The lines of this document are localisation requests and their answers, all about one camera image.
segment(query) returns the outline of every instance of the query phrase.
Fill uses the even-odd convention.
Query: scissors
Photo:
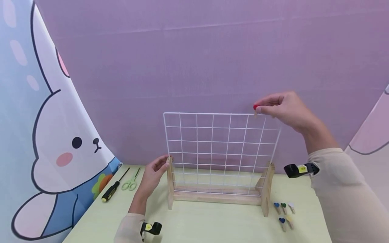
[[[135,190],[135,188],[137,187],[137,182],[135,181],[135,179],[138,177],[138,174],[139,174],[139,171],[140,171],[140,168],[138,169],[137,173],[128,181],[126,181],[123,185],[122,185],[122,190],[130,190],[130,191],[133,191]]]

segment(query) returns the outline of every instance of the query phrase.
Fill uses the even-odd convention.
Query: screwdriver
[[[118,181],[116,181],[115,184],[113,184],[110,188],[108,188],[108,190],[104,193],[104,195],[101,197],[101,200],[103,201],[103,203],[108,202],[111,199],[111,197],[115,194],[116,189],[120,184],[120,180],[125,176],[125,174],[127,173],[127,171],[129,169],[130,168],[128,168],[126,170],[126,172],[124,172],[122,177],[120,177],[120,179]]]

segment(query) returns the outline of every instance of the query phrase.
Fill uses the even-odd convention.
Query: finger
[[[160,168],[159,165],[164,164],[166,162],[167,158],[168,158],[167,154],[162,155],[162,156],[156,158],[155,160],[153,160],[149,165],[151,165],[151,167],[154,169],[154,171],[157,171]]]
[[[161,178],[162,175],[168,170],[170,164],[169,163],[165,163],[163,164],[159,170],[156,172],[158,174],[158,176]]]
[[[157,165],[157,170],[159,170],[159,168],[161,167],[161,166],[163,166],[165,163],[167,163],[168,162],[168,158],[166,159],[166,160],[163,160],[162,161],[162,163],[159,163],[158,165]],[[170,163],[172,163],[174,161],[174,158],[173,158],[173,156],[170,156]]]
[[[278,106],[258,106],[256,111],[261,114],[271,115],[273,118],[278,115]]]
[[[285,94],[284,93],[275,93],[275,94],[270,94],[262,99],[257,100],[254,105],[279,105],[282,103],[284,99]]]

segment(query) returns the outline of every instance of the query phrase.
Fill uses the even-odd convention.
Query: beige sleeve
[[[128,213],[120,222],[114,243],[142,243],[140,229],[145,216],[136,213]]]
[[[342,149],[309,155],[320,171],[311,177],[333,243],[389,242],[389,213]]]

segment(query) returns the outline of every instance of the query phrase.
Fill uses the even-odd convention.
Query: white wire grid panel
[[[258,114],[165,112],[174,191],[260,196],[281,124]]]

